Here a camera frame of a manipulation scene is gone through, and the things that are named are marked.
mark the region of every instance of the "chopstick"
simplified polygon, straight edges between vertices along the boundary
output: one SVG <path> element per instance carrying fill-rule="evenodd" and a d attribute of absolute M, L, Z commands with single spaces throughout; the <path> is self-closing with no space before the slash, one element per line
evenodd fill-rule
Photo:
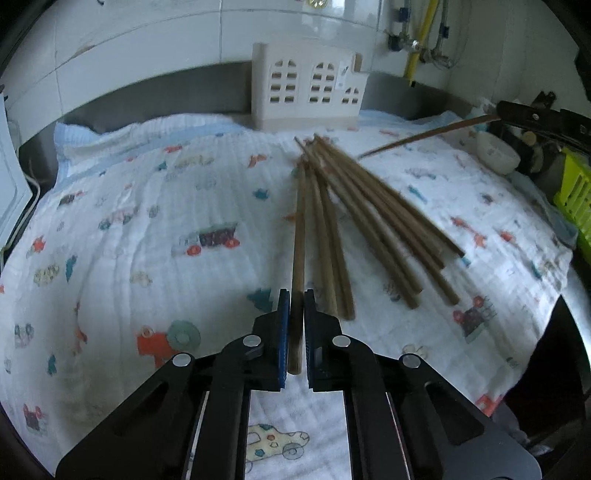
<path fill-rule="evenodd" d="M 466 254 L 464 250 L 458 247 L 452 239 L 450 239 L 445 232 L 443 232 L 437 225 L 435 225 L 431 220 L 429 220 L 425 215 L 421 212 L 421 210 L 417 209 L 412 203 L 410 203 L 407 199 L 405 199 L 400 193 L 394 190 L 390 185 L 384 183 L 380 178 L 376 175 L 371 173 L 369 170 L 365 169 L 362 165 L 358 164 L 355 160 L 353 160 L 349 155 L 347 155 L 342 150 L 338 149 L 333 145 L 329 145 L 322 137 L 315 135 L 315 139 L 319 142 L 325 149 L 333 151 L 337 154 L 340 158 L 348 158 L 349 165 L 351 168 L 354 168 L 357 174 L 365 176 L 371 179 L 374 183 L 373 188 L 378 192 L 385 193 L 386 197 L 389 198 L 389 201 L 393 204 L 394 209 L 400 214 L 400 216 L 405 220 L 405 222 L 412 223 L 413 220 L 418 222 L 424 229 L 430 231 L 436 238 L 442 241 L 452 252 L 456 253 L 460 257 L 464 257 Z M 428 250 L 435 249 L 434 247 L 428 247 L 425 245 Z"/>
<path fill-rule="evenodd" d="M 323 144 L 320 144 L 320 148 L 325 158 L 326 155 L 340 153 L 329 151 Z M 341 157 L 340 165 L 344 167 L 345 173 L 351 181 L 357 185 L 367 200 L 376 207 L 382 218 L 404 240 L 415 256 L 428 255 L 439 269 L 445 266 L 439 257 L 441 249 L 430 239 L 419 222 L 406 210 L 403 210 L 400 204 L 397 204 L 379 186 L 376 186 L 373 178 L 367 175 L 367 171 L 363 167 L 357 165 L 347 156 Z"/>
<path fill-rule="evenodd" d="M 347 210 L 351 214 L 353 221 L 357 224 L 361 234 L 366 238 L 370 246 L 374 249 L 374 254 L 377 259 L 384 266 L 395 285 L 397 286 L 400 295 L 403 297 L 406 304 L 411 309 L 418 307 L 418 301 L 414 296 L 413 288 L 400 271 L 399 265 L 394 261 L 391 252 L 382 243 L 380 236 L 374 231 L 374 226 L 370 223 L 368 218 L 374 218 L 373 214 L 367 209 L 364 203 L 356 203 L 356 201 L 349 195 L 349 193 L 338 183 L 332 180 L 323 170 L 320 161 L 308 147 L 303 145 L 298 138 L 295 139 L 302 151 L 306 154 L 306 158 L 310 165 L 316 170 L 318 175 L 330 186 L 333 192 L 341 199 Z"/>
<path fill-rule="evenodd" d="M 320 137 L 316 138 L 316 142 L 321 145 L 321 148 L 325 153 L 323 158 L 332 169 L 338 170 L 341 166 L 347 166 L 348 170 L 345 170 L 349 176 L 349 179 L 359 187 L 359 190 L 361 190 L 366 198 L 376 207 L 380 215 L 394 228 L 394 230 L 403 238 L 403 240 L 405 240 L 409 249 L 423 264 L 425 269 L 431 274 L 433 280 L 441 288 L 449 302 L 451 302 L 452 305 L 458 304 L 460 297 L 456 294 L 449 282 L 441 275 L 440 270 L 444 266 L 441 259 L 436 257 L 433 253 L 429 253 L 420 243 L 416 241 L 417 238 L 415 235 L 413 235 L 412 230 L 407 229 L 408 225 L 404 225 L 395 214 L 392 215 L 392 211 L 388 209 L 385 199 L 381 198 L 375 193 L 376 191 L 379 191 L 379 188 L 376 189 L 379 184 L 374 182 L 374 189 L 372 189 L 371 186 L 368 186 L 363 182 L 363 180 L 368 181 L 372 179 L 371 176 L 367 175 L 367 170 L 356 164 L 350 157 L 348 157 L 348 155 L 341 152 L 336 147 L 328 145 Z M 338 154 L 341 158 L 341 162 L 337 163 L 331 153 Z"/>
<path fill-rule="evenodd" d="M 287 371 L 301 373 L 304 330 L 304 265 L 306 260 L 306 167 L 299 163 L 297 207 L 295 211 L 294 264 L 291 274 L 291 307 Z"/>
<path fill-rule="evenodd" d="M 324 298 L 326 300 L 327 313 L 338 316 L 339 308 L 336 301 L 335 277 L 333 275 L 333 264 L 330 253 L 330 237 L 328 227 L 324 221 L 324 208 L 322 205 L 322 194 L 316 174 L 309 170 L 308 178 L 312 187 L 312 198 L 314 204 L 314 216 L 316 217 L 316 235 L 318 237 L 318 250 L 320 265 L 322 267 L 322 280 L 324 283 Z"/>
<path fill-rule="evenodd" d="M 336 219 L 335 204 L 330 200 L 329 191 L 326 182 L 315 174 L 320 186 L 320 196 L 322 197 L 322 206 L 324 207 L 324 217 L 328 225 L 330 246 L 332 252 L 333 275 L 336 283 L 337 300 L 339 300 L 339 316 L 346 320 L 355 318 L 355 303 L 353 301 L 353 292 L 351 291 L 351 282 L 349 272 L 345 263 L 343 253 L 343 244 L 340 240 L 339 225 Z"/>
<path fill-rule="evenodd" d="M 381 147 L 374 148 L 373 150 L 369 150 L 368 152 L 362 153 L 358 158 L 369 157 L 370 155 L 384 152 L 392 148 L 401 147 L 402 145 L 406 145 L 409 143 L 418 142 L 419 140 L 424 140 L 425 138 L 435 137 L 436 135 L 453 132 L 454 130 L 459 130 L 461 128 L 473 127 L 474 125 L 496 122 L 500 119 L 501 117 L 499 117 L 498 115 L 482 115 L 477 116 L 476 118 L 469 118 L 468 120 L 461 120 L 460 122 L 455 122 L 453 124 L 446 125 L 445 127 L 434 128 L 433 130 L 428 130 L 421 134 L 413 135 L 412 137 L 403 138 L 402 140 L 398 140 L 396 142 L 392 142 Z"/>
<path fill-rule="evenodd" d="M 384 229 L 384 227 L 380 224 L 377 220 L 375 215 L 371 212 L 371 210 L 367 207 L 365 203 L 365 199 L 362 197 L 362 193 L 359 189 L 353 184 L 353 182 L 348 178 L 348 176 L 343 172 L 341 166 L 335 162 L 329 155 L 324 157 L 325 162 L 332 168 L 333 172 L 335 173 L 336 177 L 339 179 L 341 185 L 345 187 L 349 195 L 354 199 L 357 206 L 361 209 L 364 217 L 371 225 L 374 232 L 376 232 L 382 241 L 382 243 L 386 246 L 387 250 L 390 252 L 393 260 L 398 264 L 400 270 L 408 280 L 410 286 L 415 293 L 421 293 L 423 287 L 417 280 L 414 272 L 408 266 L 405 258 L 400 254 L 398 251 L 398 247 L 392 237 L 388 234 L 388 232 Z"/>

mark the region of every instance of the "green plastic basket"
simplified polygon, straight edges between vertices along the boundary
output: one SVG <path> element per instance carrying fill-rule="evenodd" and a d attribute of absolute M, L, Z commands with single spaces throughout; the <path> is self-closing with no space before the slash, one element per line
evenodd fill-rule
<path fill-rule="evenodd" d="M 591 169 L 576 153 L 564 148 L 566 154 L 560 191 L 554 203 L 565 217 L 579 227 L 578 245 L 591 265 Z"/>

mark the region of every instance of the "bundle of chopsticks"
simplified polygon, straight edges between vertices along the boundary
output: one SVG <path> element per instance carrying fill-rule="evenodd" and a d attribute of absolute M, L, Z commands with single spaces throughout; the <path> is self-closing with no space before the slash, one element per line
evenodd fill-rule
<path fill-rule="evenodd" d="M 335 206 L 329 189 L 340 199 L 351 218 L 384 266 L 398 292 L 411 309 L 418 307 L 423 290 L 417 276 L 402 254 L 402 241 L 438 285 L 449 303 L 460 298 L 441 274 L 445 249 L 464 256 L 439 227 L 404 197 L 363 168 L 345 152 L 318 135 L 302 143 L 298 170 L 298 199 L 295 219 L 294 269 L 290 317 L 288 370 L 301 371 L 303 330 L 304 225 L 306 190 L 311 190 L 326 313 L 343 319 L 355 317 L 349 274 L 339 236 Z"/>

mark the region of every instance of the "white plastic holder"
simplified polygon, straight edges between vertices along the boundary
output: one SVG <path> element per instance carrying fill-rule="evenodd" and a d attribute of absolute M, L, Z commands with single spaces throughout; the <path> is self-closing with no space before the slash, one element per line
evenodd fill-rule
<path fill-rule="evenodd" d="M 254 44 L 255 127 L 354 127 L 369 75 L 361 73 L 360 66 L 360 54 L 310 41 Z"/>

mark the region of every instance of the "yellow gas pipe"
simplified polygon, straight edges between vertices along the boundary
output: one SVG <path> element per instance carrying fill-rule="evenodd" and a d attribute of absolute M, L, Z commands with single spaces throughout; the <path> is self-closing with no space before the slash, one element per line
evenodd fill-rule
<path fill-rule="evenodd" d="M 419 32 L 418 36 L 418 42 L 422 47 L 428 46 L 426 45 L 426 43 L 429 39 L 429 33 L 431 31 L 431 26 L 433 25 L 433 20 L 435 20 L 435 14 L 437 13 L 438 5 L 439 0 L 429 0 L 427 13 L 425 14 L 425 18 L 423 19 L 423 23 L 421 24 L 421 31 Z M 418 53 L 411 53 L 408 56 L 407 66 L 404 70 L 404 78 L 408 80 L 410 85 L 412 85 L 414 81 L 414 73 L 417 70 L 419 57 L 420 54 Z"/>

